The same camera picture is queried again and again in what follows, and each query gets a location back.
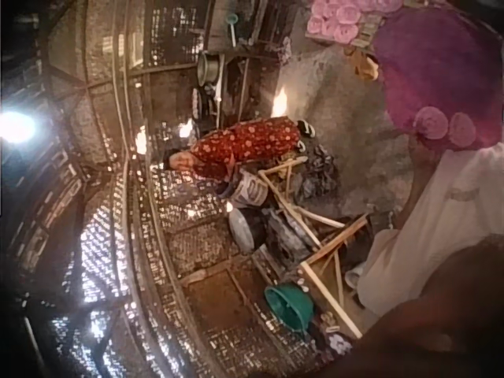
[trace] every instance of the white bucket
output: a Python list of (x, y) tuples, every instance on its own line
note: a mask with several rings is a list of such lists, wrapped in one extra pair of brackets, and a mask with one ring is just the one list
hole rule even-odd
[(268, 197), (268, 185), (259, 177), (240, 169), (242, 176), (229, 202), (237, 209), (262, 206)]

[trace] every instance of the metal pot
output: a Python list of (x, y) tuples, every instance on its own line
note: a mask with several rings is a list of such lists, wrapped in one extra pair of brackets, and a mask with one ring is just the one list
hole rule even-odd
[(252, 254), (266, 241), (266, 226), (259, 210), (233, 209), (229, 213), (229, 228), (243, 254)]
[(200, 87), (205, 84), (215, 84), (219, 79), (221, 60), (219, 55), (201, 52), (198, 56), (198, 83)]

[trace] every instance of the wooden frame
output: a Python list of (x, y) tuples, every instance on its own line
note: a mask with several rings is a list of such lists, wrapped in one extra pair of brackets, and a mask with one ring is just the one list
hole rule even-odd
[[(334, 309), (334, 311), (338, 314), (338, 316), (341, 318), (341, 320), (346, 324), (346, 326), (351, 330), (351, 332), (357, 337), (361, 338), (362, 333), (358, 329), (357, 325), (350, 319), (348, 314), (345, 312), (343, 309), (343, 278), (341, 276), (341, 268), (340, 268), (340, 263), (339, 263), (339, 246), (345, 243), (352, 235), (355, 234), (358, 230), (360, 230), (362, 227), (364, 227), (367, 224), (367, 214), (363, 215), (362, 217), (358, 218), (353, 224), (348, 226), (347, 228), (344, 228), (338, 235), (336, 235), (333, 239), (329, 240), (329, 242), (325, 245), (322, 245), (322, 242), (317, 238), (317, 236), (313, 233), (313, 231), (309, 228), (309, 226), (305, 223), (305, 221), (302, 219), (302, 215), (305, 217), (311, 218), (315, 221), (319, 221), (321, 223), (330, 225), (334, 228), (342, 228), (345, 227), (345, 224), (341, 224), (339, 222), (336, 222), (335, 220), (331, 220), (325, 217), (322, 217), (320, 215), (311, 213), (299, 206), (293, 206), (289, 201), (284, 197), (282, 193), (276, 188), (276, 186), (271, 182), (271, 180), (268, 178), (267, 175), (279, 172), (283, 169), (287, 169), (287, 177), (290, 178), (290, 175), (288, 174), (291, 170), (292, 167), (302, 164), (308, 160), (307, 157), (298, 157), (297, 159), (294, 160), (289, 160), (283, 163), (282, 165), (278, 165), (274, 168), (267, 169), (267, 170), (261, 170), (259, 171), (259, 176), (262, 178), (262, 180), (269, 186), (269, 189), (273, 192), (273, 194), (276, 196), (277, 201), (281, 206), (285, 209), (287, 213), (291, 217), (293, 217), (296, 222), (301, 226), (301, 228), (308, 234), (308, 236), (313, 240), (315, 245), (318, 248), (318, 251), (308, 258), (306, 261), (302, 262), (300, 267), (304, 271), (304, 273), (313, 281), (315, 286), (319, 289), (321, 294), (326, 298), (326, 300), (329, 302), (329, 305)], [(286, 188), (286, 195), (289, 193), (289, 187), (287, 185)], [(315, 261), (320, 260), (324, 256), (330, 254), (333, 252), (333, 257), (335, 259), (335, 273), (336, 273), (336, 281), (338, 284), (338, 296), (339, 296), (339, 302), (336, 301), (334, 296), (331, 294), (331, 292), (326, 288), (324, 283), (321, 281), (320, 277), (313, 271), (312, 267), (310, 264), (313, 264)]]

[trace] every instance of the dark hair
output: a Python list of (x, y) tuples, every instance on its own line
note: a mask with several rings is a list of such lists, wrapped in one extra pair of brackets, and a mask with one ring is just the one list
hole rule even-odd
[(172, 171), (172, 167), (170, 167), (170, 157), (174, 154), (178, 154), (179, 152), (182, 152), (182, 150), (178, 148), (169, 148), (165, 150), (165, 153), (163, 154), (163, 169), (165, 171)]

